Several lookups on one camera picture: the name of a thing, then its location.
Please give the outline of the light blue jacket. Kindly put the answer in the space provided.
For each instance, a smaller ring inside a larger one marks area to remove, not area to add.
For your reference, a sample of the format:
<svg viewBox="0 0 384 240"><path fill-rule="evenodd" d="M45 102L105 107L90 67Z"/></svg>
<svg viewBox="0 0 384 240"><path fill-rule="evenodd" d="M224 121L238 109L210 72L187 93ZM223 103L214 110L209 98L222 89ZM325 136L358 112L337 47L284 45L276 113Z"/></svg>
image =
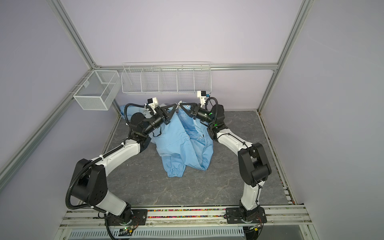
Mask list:
<svg viewBox="0 0 384 240"><path fill-rule="evenodd" d="M186 167L208 169L214 153L213 140L203 124L190 118L179 106L169 124L163 123L152 132L147 132L147 127L156 112L149 111L147 105L122 105L120 112L129 127L129 143L137 143L140 152L150 143L155 144L169 178L181 178Z"/></svg>

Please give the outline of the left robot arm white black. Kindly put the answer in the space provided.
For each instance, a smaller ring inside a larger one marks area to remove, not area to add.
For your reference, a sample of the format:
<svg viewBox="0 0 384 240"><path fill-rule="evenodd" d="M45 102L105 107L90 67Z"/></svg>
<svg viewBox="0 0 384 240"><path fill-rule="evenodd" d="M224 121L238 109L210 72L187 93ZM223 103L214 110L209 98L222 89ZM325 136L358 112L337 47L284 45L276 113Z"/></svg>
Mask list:
<svg viewBox="0 0 384 240"><path fill-rule="evenodd" d="M107 177L126 160L142 153L151 142L150 134L171 122L178 107L177 104L151 107L141 105L149 111L150 117L143 113L128 116L127 104L124 118L129 127L127 138L116 148L92 160L81 159L75 170L65 197L69 210L91 208L107 217L115 217L118 224L129 224L134 216L131 204L118 198L108 189Z"/></svg>

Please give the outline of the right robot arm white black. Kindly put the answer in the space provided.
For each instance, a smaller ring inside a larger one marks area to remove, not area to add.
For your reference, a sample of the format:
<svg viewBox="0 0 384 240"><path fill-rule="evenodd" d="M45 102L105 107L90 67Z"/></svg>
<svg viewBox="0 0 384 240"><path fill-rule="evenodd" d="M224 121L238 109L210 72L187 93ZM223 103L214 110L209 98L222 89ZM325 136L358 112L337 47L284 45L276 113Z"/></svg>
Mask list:
<svg viewBox="0 0 384 240"><path fill-rule="evenodd" d="M238 157L239 171L244 182L243 195L237 208L226 209L227 222L266 223L265 210L261 207L259 199L272 168L263 145L253 144L235 135L226 126L224 107L218 103L213 105L211 110L196 103L179 103L179 107L190 118L205 124L213 141L224 145Z"/></svg>

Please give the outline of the white mesh box basket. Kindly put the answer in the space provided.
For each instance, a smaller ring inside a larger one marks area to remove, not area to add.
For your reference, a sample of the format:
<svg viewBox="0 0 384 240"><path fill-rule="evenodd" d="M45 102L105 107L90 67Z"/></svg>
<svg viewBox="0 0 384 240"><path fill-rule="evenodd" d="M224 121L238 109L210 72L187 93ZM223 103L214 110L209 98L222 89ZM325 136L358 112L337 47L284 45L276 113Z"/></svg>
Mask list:
<svg viewBox="0 0 384 240"><path fill-rule="evenodd" d="M118 71L93 70L74 93L74 98L83 110L107 111L121 87Z"/></svg>

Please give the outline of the white vent grille strip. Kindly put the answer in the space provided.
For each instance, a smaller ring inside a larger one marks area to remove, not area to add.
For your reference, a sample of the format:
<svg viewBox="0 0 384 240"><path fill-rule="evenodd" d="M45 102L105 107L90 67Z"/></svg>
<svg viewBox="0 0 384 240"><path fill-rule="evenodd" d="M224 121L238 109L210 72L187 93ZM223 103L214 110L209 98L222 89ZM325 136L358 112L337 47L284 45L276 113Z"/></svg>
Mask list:
<svg viewBox="0 0 384 240"><path fill-rule="evenodd" d="M207 228L138 228L130 237L119 237L120 229L112 229L115 239L191 239L214 237L243 237L242 227L207 227ZM106 229L77 229L73 230L69 240L109 240Z"/></svg>

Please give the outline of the small green circuit board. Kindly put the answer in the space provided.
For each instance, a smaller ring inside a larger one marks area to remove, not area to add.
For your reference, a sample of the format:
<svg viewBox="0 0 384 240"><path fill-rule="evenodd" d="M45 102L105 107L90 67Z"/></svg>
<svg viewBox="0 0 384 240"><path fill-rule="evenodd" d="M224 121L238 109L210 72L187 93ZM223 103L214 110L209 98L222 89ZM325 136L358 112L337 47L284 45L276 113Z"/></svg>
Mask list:
<svg viewBox="0 0 384 240"><path fill-rule="evenodd" d="M119 230L119 237L130 237L132 236L134 230L133 229L128 229L128 228L123 228Z"/></svg>

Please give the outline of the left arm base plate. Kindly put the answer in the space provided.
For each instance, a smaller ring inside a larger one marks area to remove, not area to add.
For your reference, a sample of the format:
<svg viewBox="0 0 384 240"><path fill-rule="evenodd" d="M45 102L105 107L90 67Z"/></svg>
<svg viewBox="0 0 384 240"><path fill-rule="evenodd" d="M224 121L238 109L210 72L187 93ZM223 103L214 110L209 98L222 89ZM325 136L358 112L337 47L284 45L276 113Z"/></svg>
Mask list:
<svg viewBox="0 0 384 240"><path fill-rule="evenodd" d="M147 215L147 209L130 209L120 216L108 214L107 223L109 226L143 226L146 224Z"/></svg>

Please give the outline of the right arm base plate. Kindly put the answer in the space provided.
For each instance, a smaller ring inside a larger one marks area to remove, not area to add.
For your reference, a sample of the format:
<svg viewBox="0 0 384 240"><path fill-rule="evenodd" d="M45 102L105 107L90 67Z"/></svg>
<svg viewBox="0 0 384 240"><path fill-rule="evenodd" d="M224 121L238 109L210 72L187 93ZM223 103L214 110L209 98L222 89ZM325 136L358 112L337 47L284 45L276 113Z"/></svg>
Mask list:
<svg viewBox="0 0 384 240"><path fill-rule="evenodd" d="M228 224L265 224L267 222L265 209L260 206L250 211L244 207L226 208L224 219Z"/></svg>

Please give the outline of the aluminium mounting rail front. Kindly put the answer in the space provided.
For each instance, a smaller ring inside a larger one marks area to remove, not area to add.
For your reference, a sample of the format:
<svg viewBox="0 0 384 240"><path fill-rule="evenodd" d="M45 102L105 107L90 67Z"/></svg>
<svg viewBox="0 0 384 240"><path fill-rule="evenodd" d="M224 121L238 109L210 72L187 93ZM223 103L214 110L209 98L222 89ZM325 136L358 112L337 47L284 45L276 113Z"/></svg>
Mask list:
<svg viewBox="0 0 384 240"><path fill-rule="evenodd" d="M303 205L264 206L264 212L242 220L237 206L132 208L134 225L160 227L224 227L227 225L311 225Z"/></svg>

